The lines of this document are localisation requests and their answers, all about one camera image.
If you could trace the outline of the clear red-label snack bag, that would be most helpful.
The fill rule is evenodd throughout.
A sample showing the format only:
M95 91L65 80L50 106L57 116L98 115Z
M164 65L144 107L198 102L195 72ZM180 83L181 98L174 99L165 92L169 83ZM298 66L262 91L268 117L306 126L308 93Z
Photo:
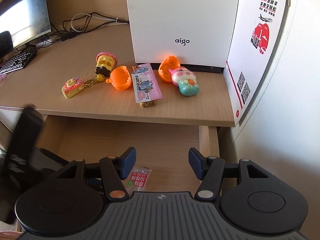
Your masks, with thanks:
M123 185L131 197L134 192L145 191L148 178L152 169L147 167L134 166L128 177L123 181Z

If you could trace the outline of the pink Volcano snack packet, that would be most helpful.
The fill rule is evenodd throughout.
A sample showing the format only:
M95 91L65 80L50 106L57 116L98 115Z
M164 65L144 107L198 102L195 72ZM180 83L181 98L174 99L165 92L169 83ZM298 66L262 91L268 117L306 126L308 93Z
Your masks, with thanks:
M145 63L131 67L131 79L136 103L149 107L163 98L151 64Z

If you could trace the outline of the yellow pink camera keychain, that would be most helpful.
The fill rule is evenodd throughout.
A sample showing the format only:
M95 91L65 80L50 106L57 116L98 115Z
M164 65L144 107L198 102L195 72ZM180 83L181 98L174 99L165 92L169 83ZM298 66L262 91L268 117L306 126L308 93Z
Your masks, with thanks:
M65 82L61 88L61 92L66 99L70 99L82 90L98 83L97 76L90 76L87 80L80 77L74 77Z

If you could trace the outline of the pink cat teal toy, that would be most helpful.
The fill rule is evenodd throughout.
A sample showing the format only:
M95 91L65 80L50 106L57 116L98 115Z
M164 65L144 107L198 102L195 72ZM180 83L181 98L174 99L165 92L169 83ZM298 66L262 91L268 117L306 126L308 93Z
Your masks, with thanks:
M170 69L169 72L172 83L179 88L182 95L194 96L199 92L200 88L193 72L185 67Z

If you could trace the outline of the orange capsule half cup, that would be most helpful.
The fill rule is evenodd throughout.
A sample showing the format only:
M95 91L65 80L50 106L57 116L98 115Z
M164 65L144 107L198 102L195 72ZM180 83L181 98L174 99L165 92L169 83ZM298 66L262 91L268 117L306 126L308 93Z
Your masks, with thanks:
M116 90L126 90L132 83L131 74L127 66L119 66L111 72L105 82L110 83Z

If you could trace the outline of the yellow pink cupcake toy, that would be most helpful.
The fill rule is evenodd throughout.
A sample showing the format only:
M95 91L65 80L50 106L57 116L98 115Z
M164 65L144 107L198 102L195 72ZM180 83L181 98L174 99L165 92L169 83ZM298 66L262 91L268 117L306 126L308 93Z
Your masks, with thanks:
M117 58L108 52L100 52L96 57L95 73L99 81L108 79L117 66Z

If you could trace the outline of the orange capsule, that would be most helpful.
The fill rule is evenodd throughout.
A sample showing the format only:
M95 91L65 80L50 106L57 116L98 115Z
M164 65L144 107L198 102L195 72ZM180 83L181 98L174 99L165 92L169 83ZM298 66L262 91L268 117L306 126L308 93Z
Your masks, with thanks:
M180 66L180 62L177 57L170 55L163 60L159 66L158 74L160 78L165 82L172 82L170 70Z

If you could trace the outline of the white narrow drawer front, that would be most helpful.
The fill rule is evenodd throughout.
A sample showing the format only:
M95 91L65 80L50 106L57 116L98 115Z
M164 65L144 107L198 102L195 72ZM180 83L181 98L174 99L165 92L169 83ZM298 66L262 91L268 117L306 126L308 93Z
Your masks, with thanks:
M1 109L1 149L6 151L16 127L16 124L22 113L21 109Z

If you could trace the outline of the pink item at desk edge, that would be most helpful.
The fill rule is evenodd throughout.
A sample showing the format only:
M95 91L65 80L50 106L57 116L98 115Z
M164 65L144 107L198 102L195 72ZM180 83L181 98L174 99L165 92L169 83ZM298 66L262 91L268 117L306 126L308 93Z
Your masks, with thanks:
M5 74L0 75L0 81L4 80L4 79L5 79L5 77L6 77L6 75L5 75Z

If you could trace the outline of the black keyboard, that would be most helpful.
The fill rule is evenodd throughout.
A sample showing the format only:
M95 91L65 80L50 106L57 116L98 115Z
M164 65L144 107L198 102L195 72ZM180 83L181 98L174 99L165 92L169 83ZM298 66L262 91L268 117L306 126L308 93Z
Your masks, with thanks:
M30 47L20 52L18 55L10 58L3 66L1 67L0 74L8 74L20 69L25 68L28 63L34 58L37 53L36 47Z

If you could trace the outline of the black speaker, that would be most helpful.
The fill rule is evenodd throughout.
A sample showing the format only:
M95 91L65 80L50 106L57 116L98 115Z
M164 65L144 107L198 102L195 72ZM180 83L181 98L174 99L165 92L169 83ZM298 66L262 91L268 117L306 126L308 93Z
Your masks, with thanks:
M0 33L0 58L13 50L13 42L9 31Z

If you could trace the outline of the white aigo computer case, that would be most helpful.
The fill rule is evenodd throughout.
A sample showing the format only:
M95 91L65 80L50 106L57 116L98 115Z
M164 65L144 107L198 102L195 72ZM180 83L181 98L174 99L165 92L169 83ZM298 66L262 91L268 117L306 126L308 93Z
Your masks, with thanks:
M239 0L126 0L137 63L225 68Z

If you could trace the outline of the black computer monitor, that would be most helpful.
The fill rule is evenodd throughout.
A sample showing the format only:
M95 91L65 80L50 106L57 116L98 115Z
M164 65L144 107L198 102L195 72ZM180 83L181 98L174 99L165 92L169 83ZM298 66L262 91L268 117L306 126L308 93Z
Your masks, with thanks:
M17 48L52 31L47 0L1 1L1 32L8 31Z

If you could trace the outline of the white red courier envelope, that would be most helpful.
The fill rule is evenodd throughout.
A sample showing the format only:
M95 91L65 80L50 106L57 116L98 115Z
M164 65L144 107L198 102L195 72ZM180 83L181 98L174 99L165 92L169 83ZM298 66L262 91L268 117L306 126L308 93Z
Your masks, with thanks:
M287 0L239 0L223 72L235 124L239 123L263 78L286 8Z

